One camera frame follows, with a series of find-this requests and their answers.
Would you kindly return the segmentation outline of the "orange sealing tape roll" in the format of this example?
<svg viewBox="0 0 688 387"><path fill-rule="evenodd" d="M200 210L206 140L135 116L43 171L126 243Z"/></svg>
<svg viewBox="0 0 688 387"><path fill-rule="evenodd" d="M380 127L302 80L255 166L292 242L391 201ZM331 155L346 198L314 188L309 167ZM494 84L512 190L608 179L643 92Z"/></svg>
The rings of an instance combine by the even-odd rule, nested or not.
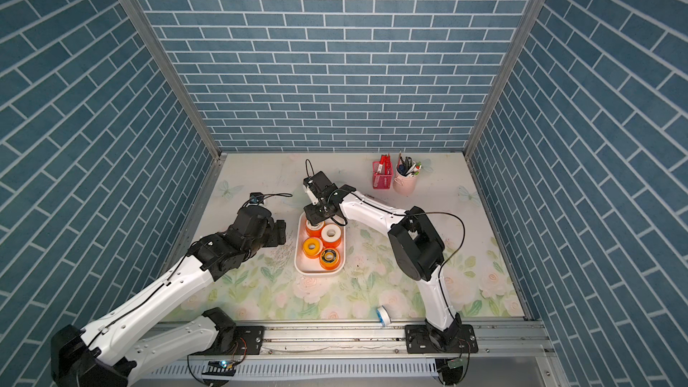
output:
<svg viewBox="0 0 688 387"><path fill-rule="evenodd" d="M325 226L325 222L312 223L309 220L305 221L306 234L310 238L320 238L322 236L322 230Z"/></svg>
<svg viewBox="0 0 688 387"><path fill-rule="evenodd" d="M321 230L324 248L336 248L342 242L342 228L336 224L326 224Z"/></svg>

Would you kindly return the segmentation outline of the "white plastic storage box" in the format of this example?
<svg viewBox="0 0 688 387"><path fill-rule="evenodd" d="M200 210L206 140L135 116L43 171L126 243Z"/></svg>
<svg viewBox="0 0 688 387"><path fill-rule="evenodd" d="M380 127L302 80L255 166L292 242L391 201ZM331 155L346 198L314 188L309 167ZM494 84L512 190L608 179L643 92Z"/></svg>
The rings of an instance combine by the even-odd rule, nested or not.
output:
<svg viewBox="0 0 688 387"><path fill-rule="evenodd" d="M346 261L346 232L332 220L310 223L302 214L297 230L296 270L305 276L333 276Z"/></svg>

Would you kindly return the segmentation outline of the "large yellow orange tape roll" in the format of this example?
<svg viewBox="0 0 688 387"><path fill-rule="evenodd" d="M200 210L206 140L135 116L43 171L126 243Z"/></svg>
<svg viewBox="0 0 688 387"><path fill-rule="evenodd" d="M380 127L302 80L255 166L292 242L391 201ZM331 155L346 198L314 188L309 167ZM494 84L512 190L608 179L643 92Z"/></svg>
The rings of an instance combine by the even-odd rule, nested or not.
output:
<svg viewBox="0 0 688 387"><path fill-rule="evenodd" d="M319 263L327 272L337 270L341 264L340 252L335 248L326 248L322 250L319 256Z"/></svg>

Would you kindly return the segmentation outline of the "small blue tape roll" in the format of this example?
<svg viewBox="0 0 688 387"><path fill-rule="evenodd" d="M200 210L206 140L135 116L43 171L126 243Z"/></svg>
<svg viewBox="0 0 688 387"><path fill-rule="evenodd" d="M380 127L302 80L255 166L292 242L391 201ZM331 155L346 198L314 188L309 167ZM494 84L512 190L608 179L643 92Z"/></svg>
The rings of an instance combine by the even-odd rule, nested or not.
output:
<svg viewBox="0 0 688 387"><path fill-rule="evenodd" d="M391 325L391 317L384 306L378 306L378 308L376 308L376 314L381 326L388 327Z"/></svg>

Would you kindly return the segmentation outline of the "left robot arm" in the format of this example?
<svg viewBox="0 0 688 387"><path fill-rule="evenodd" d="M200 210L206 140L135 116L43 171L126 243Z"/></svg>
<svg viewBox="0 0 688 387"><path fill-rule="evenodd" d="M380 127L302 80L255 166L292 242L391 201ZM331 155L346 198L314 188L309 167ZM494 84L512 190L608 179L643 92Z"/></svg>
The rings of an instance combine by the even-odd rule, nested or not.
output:
<svg viewBox="0 0 688 387"><path fill-rule="evenodd" d="M59 386L131 386L180 358L238 350L236 324L218 307L181 327L147 333L260 249L285 242L284 220L274 220L261 205L241 208L226 231L195 241L169 271L123 305L82 328L69 324L55 333L50 342L53 381Z"/></svg>

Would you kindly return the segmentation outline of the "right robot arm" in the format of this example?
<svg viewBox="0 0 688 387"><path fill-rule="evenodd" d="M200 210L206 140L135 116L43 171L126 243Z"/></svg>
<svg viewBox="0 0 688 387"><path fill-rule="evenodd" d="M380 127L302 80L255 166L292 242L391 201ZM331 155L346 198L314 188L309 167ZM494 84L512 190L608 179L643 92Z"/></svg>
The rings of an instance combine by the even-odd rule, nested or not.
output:
<svg viewBox="0 0 688 387"><path fill-rule="evenodd" d="M345 222L360 222L387 236L397 265L419 287L428 330L446 338L458 334L460 317L444 292L441 274L444 241L427 212L419 207L393 208L352 186L338 187L324 172L306 177L303 186L311 201L304 208L309 221L319 223L339 217Z"/></svg>

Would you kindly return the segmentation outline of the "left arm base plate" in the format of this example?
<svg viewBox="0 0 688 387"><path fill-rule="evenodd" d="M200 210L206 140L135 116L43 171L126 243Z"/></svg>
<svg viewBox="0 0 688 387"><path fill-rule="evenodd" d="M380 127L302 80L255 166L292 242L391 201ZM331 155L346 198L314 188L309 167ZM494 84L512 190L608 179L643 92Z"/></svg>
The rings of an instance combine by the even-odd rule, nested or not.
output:
<svg viewBox="0 0 688 387"><path fill-rule="evenodd" d="M262 325L239 325L218 333L209 349L200 352L206 356L230 356L242 358L244 355L259 355L263 346L265 327Z"/></svg>

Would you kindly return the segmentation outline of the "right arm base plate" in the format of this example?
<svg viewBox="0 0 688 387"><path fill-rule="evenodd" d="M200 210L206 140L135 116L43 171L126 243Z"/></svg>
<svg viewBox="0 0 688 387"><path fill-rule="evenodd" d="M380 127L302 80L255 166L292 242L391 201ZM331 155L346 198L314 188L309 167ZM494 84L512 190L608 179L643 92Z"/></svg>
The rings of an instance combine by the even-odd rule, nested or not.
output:
<svg viewBox="0 0 688 387"><path fill-rule="evenodd" d="M409 354L477 353L478 342L472 325L461 324L439 331L429 324L408 324L404 328Z"/></svg>

